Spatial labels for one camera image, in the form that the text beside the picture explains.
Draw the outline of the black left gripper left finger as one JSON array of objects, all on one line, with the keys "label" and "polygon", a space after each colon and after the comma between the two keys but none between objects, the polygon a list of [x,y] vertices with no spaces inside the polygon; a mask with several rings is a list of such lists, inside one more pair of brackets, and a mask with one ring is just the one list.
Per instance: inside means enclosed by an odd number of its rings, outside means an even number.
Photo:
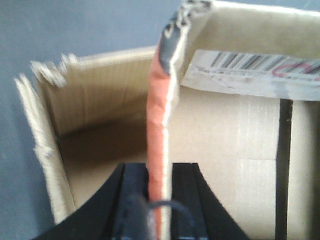
[{"label": "black left gripper left finger", "polygon": [[121,163],[78,210],[39,240],[148,240],[150,210],[144,163]]}]

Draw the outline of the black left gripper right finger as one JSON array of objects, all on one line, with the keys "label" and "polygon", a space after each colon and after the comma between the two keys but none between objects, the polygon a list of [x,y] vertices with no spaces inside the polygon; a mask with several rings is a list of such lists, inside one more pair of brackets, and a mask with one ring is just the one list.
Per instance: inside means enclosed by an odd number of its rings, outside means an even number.
[{"label": "black left gripper right finger", "polygon": [[172,172],[172,199],[190,212],[195,226],[181,211],[173,210],[173,240],[248,240],[206,182],[197,163],[175,163]]}]

